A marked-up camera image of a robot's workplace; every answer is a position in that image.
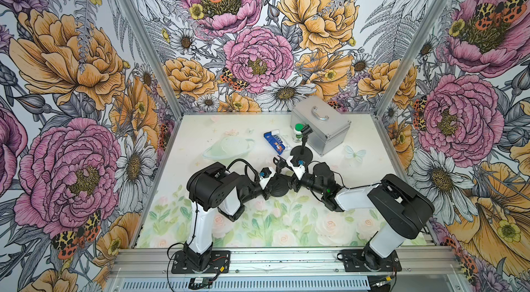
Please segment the black round stand base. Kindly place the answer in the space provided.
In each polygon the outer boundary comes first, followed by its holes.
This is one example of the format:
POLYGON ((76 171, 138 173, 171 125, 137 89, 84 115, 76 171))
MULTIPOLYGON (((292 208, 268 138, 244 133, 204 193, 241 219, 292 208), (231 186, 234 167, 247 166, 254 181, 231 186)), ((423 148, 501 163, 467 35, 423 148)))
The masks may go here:
POLYGON ((306 165, 313 161, 312 150, 305 146, 295 147, 290 155, 293 157, 291 160, 294 161, 294 164, 306 165))

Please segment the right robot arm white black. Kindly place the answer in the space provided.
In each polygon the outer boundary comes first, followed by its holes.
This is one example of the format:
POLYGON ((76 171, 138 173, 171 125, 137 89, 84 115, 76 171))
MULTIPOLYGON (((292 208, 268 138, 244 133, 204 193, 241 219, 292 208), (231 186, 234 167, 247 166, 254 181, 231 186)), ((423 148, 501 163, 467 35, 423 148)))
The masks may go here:
POLYGON ((309 165, 297 157, 278 159, 278 166, 293 172, 288 182, 291 190, 308 189, 330 211, 375 209, 385 220, 353 261, 368 271, 386 270, 396 249, 417 238, 434 214, 432 201, 397 175, 387 174, 368 186, 346 187, 335 181, 338 174, 328 164, 318 162, 312 170, 309 165))

